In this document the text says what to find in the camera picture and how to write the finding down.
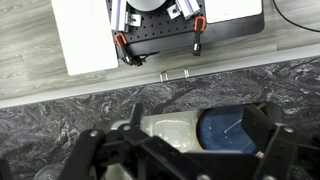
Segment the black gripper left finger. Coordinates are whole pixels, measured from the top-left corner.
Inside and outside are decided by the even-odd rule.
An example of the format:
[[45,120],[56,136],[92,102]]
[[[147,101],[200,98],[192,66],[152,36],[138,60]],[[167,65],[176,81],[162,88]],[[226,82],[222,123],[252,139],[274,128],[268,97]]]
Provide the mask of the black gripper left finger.
[[58,180],[102,180],[119,164],[133,180],[214,180],[214,175],[191,157],[157,136],[140,129],[143,105],[133,106],[130,121],[108,133],[82,132]]

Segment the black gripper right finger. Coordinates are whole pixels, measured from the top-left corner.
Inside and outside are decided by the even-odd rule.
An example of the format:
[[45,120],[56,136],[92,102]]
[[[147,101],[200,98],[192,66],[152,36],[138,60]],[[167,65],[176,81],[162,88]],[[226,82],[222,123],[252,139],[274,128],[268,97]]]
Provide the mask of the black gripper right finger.
[[293,167],[319,180],[318,135],[306,136],[293,127],[276,125],[255,105],[245,106],[241,126],[264,154],[254,173],[255,180],[293,180]]

